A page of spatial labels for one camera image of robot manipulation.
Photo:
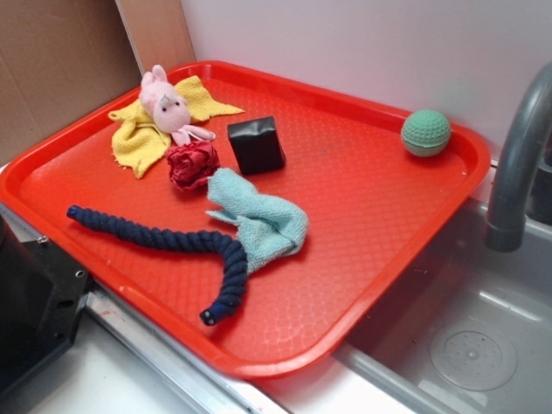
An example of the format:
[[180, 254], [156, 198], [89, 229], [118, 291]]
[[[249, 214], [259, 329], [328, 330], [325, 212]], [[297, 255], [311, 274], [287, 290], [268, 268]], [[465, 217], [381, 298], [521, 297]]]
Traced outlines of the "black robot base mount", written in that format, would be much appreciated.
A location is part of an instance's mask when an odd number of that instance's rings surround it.
[[1, 221], [1, 399], [75, 342], [89, 271], [53, 241], [20, 241]]

